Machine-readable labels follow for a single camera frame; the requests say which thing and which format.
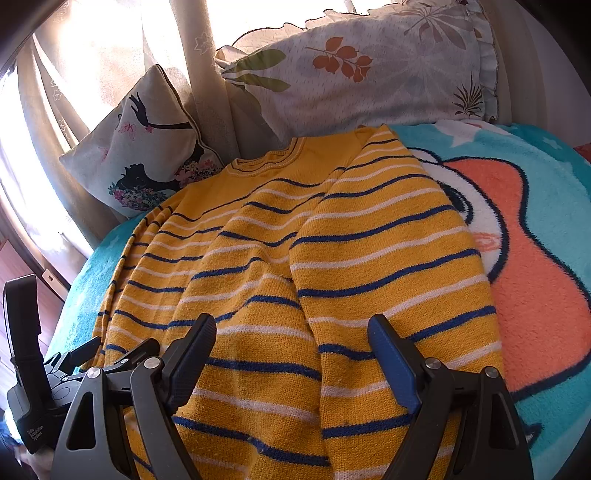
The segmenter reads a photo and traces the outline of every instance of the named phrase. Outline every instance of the floral pillowcase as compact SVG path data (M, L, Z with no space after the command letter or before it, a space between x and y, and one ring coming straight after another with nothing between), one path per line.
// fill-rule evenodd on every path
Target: floral pillowcase
M327 10L305 30L255 30L218 52L233 62L222 77L250 95L283 142L358 125L489 120L492 31L477 2L462 3L408 0L369 15Z
M223 168L159 65L60 161L89 193L127 217Z

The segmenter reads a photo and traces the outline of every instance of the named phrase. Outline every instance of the blue stripe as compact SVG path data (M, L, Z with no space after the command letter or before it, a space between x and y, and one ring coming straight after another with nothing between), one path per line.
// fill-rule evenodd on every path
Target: blue stripe
M213 320L216 323L222 322L224 320L229 320L232 317L234 317L234 315L236 315L238 313L238 310L234 310L233 312L228 312L228 313L224 313L223 315L220 315L219 317L215 317Z
M221 205L218 205L216 207L210 208L209 210L205 210L205 212L203 212L197 218L189 218L188 216L183 215L182 213L177 213L177 212L174 212L171 216L174 215L174 216L178 216L178 217L184 218L188 222L197 222L197 220L199 220L201 217L203 217L203 215L206 215L207 213L213 212L214 210L217 210L218 208L226 207L226 206L231 205L231 204L233 204L235 202L239 202L240 200L247 199L250 195L252 195L258 189L264 187L265 185L270 184L273 181L280 181L282 183L287 183L289 185L293 185L294 187L301 187L301 188L304 188L304 189L309 189L309 188L312 188L312 187L319 187L320 185L322 185L322 183L300 183L299 181L290 180L290 179L282 179L282 178L272 179L272 180L266 181L265 183L262 183L261 185L259 185L258 187L256 187L255 189L253 189L249 193L247 193L245 196L242 196L242 197L237 198L235 200L230 200L229 202L226 202L226 203L222 203Z
M119 345L115 345L114 343L110 343L105 347L105 350L115 350L117 352L121 352L122 354L126 354L127 350L125 348L123 348L122 346Z
M290 307L301 310L300 304L296 301L287 299L285 297L278 297L276 295L254 295L245 302L243 307L249 303L274 303L277 305L289 305Z
M168 230L160 230L156 235L163 233L164 235L169 235L169 236L173 236L175 238L181 239L181 240L186 240L188 238L191 238L193 235L197 235L198 233L217 232L218 230L221 230L221 229L222 229L221 226L213 226L211 228L206 228L205 230L196 230L187 236L177 235L176 233L169 232Z
M403 225L405 223L415 222L417 220L424 220L429 218L433 215L437 215L440 212L445 212L446 210L453 210L456 209L453 205L439 205L437 207L433 207L425 212L415 213L413 215L407 215L406 217L399 218L398 220L394 220L393 222L386 223L385 225L381 225L376 228L372 228L371 230L367 230L365 232L355 232L355 233L347 233L344 235L310 235L310 236L302 236L296 239L290 248L295 247L298 244L314 244L314 243L326 243L326 242L348 242L350 240L358 240L360 238L366 238L368 236L376 235L377 233L385 232L386 230L390 230L391 228L397 227L398 225Z
M246 307L250 303L274 303L277 305L289 305L290 307L294 307L296 309L301 310L300 304L296 301L287 299L285 297L278 297L275 295L254 295L250 297L246 302L244 302L240 309ZM219 317L215 317L214 320L216 323L222 322L224 320L229 320L232 317L234 317L234 315L236 315L240 309L234 310L233 312L224 313Z
M344 355L351 360L373 360L375 355L373 352L362 352L357 350L351 350L344 345L338 345L337 343L323 343L318 346L319 353L338 353Z
M290 208L289 210L284 210L284 209L281 209L281 208L273 207L273 205L265 205L264 203L261 203L261 202L246 202L244 204L244 206L246 206L246 205L252 205L253 207L257 207L257 208L260 208L262 210L268 210L269 212L275 212L275 213L291 213L296 208L301 207L306 202L309 202L312 199L323 197L323 196L324 196L324 192L315 193L311 197L308 197L306 200L304 200L301 203L298 203L296 206L294 206L293 208Z
M136 454L134 454L134 460L136 462L138 462L142 467L144 467L148 472L150 472L151 474L154 474L154 471L152 470L152 466L149 463L144 462L140 457L138 457Z
M124 317L129 318L130 320L133 320L135 323L137 323L141 326L144 326L147 328L152 328L154 330L167 330L172 327L190 327L191 325L193 325L195 323L195 320L173 320L172 322L169 322L169 323L151 323L151 322L145 322L143 320L140 320L132 313L126 312L124 310L117 309L117 310L115 310L115 313L118 313L119 315L123 315Z
M356 168L366 167L367 165L371 165L373 163L377 163L377 162L382 161L382 160L388 160L390 158L414 158L414 157L412 155L384 155L383 157L374 158L373 160L370 160L370 161L365 162L365 163L360 163L358 165L353 165L353 166L347 168L347 171L354 170Z
M129 285L133 285L134 287L141 288L142 290L151 291L152 293L182 293L182 292L184 292L184 287L155 288L155 287L150 287L149 285L144 285L143 283L136 282L135 280L129 280L127 283Z
M399 141L398 138L391 138L390 140L380 140L380 141L375 141L375 142L369 142L369 143L366 143L363 146L363 148L366 148L370 145L382 145L384 143L392 143L392 142L398 142L398 141Z
M178 263L183 261L196 262L197 260L201 260L203 258L203 255L199 255L198 257L164 258L159 255L154 255L153 253L146 252L142 255L142 257L153 258L154 260L158 260L159 262Z
M241 442L247 442L256 448L256 451L279 462L295 463L297 465L311 465L311 466L330 466L328 457L322 455L308 455L305 453L289 452L279 448L267 445L262 440L253 437L250 434L239 432L237 430L225 429L222 427L216 427L200 421L186 419L184 417L173 417L173 422L177 425L181 425L185 428L195 430L196 432L207 433L209 435L215 435L217 437L223 437L227 439L240 440Z
M433 325L431 327L424 328L423 330L419 330L418 332L409 335L407 338L409 340L412 340L413 342L419 342L420 340L424 340L425 338L431 337L437 333L445 332L446 330L458 327L475 318L484 317L486 315L491 315L493 313L496 313L495 308L492 305L487 305L486 307L482 307L481 309L462 313L457 317L454 317L450 320L446 320L445 322L441 322L437 325Z
M256 238L251 237L251 236L241 235L240 233L235 233L235 232L231 232L228 230L224 230L223 232L219 233L219 236L227 236L228 238L235 238L236 240L246 240L246 241L251 241L251 242L259 242L259 243L266 245L268 247L278 247L283 242L289 240L290 238L294 238L296 235L297 235L297 232L292 232L292 233L288 233L285 237L283 237L281 240L278 240L277 242L265 242L264 240L258 240Z
M248 268L254 262L264 262L261 257L252 257L246 265L240 265L239 267L228 267L228 268L217 268L215 270L205 270L199 273L195 273L191 280L196 280L198 278L207 278L207 277L218 277L220 275L228 275L231 273L240 273L248 270Z
M224 358L209 357L208 365L232 370L243 370L245 372L260 372L267 374L296 374L320 381L321 375L318 370L306 367L305 365L289 362L251 362L246 360L226 360Z
M405 277L406 275L429 270L431 268L440 267L441 265L449 263L453 260L458 260L459 258L472 257L475 255L479 255L478 250L476 250L475 248L467 248L465 250L462 250L461 252L445 255L430 262L411 265L410 267L403 268L402 270L398 270L397 272L391 273L390 275L387 275L384 278L380 278L379 280L366 283L364 285L358 285L356 287L351 288L341 288L339 290L318 290L315 288L302 288L301 290L298 290L297 294L298 297L318 297L323 299L336 299L341 297L360 295L362 293L377 290L378 288L381 288L389 283L392 283L395 280Z
M408 179L429 179L431 181L433 181L433 179L429 176L429 175L425 175L423 173L409 173L407 175L401 175L400 177L396 177L394 179L390 179L388 181L385 181L384 183L381 183L380 185L376 185L375 187L372 187L368 190L363 190L361 192L336 192L336 193L330 193L328 194L326 197L324 197L324 199L322 199L322 202L329 200L329 199L337 199L337 198L357 198L357 197L364 197L366 195L369 195L371 193L377 192L378 190L381 190L383 188L388 187L389 185L392 185L396 182L402 181L402 180L408 180Z
M352 437L354 435L364 435L366 433L384 432L386 430L397 429L410 424L413 416L409 414L392 417L385 420L373 420L367 423L357 425L342 425L340 427L328 427L322 429L322 438L332 439L336 437Z

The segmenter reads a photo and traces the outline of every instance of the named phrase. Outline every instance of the yellow striped sweater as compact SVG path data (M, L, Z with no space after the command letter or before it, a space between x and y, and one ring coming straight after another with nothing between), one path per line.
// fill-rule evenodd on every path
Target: yellow striped sweater
M375 313L451 368L502 366L472 237L386 126L235 160L149 213L123 253L95 365L150 336L165 348L201 312L216 318L211 357L174 417L204 480L379 479L410 419L368 344Z

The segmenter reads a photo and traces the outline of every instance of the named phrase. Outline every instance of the sheer curtain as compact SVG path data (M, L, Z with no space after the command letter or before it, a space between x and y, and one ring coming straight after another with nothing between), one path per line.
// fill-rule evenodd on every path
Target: sheer curtain
M225 162L276 148L274 134L239 106L215 51L243 33L303 27L331 8L366 14L387 0L67 0L22 48L2 79L0 180L30 239L71 281L124 218L86 192L59 156L81 141L158 63ZM253 137L261 142L252 148Z

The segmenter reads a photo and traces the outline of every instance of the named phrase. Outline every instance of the metal screw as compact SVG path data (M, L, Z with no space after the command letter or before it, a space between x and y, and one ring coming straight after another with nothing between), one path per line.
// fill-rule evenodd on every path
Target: metal screw
M427 368L430 368L431 370L437 370L441 368L441 362L437 358L433 358L432 356L425 359L425 365L427 366Z
M92 367L88 370L88 372L86 372L86 376L88 378L96 378L100 375L100 368L99 367Z
M486 376L490 378L496 378L499 376L499 371L495 367L486 367L484 369L484 373L486 373Z
M144 367L146 368L156 368L160 365L160 358L157 356L151 356L144 362Z

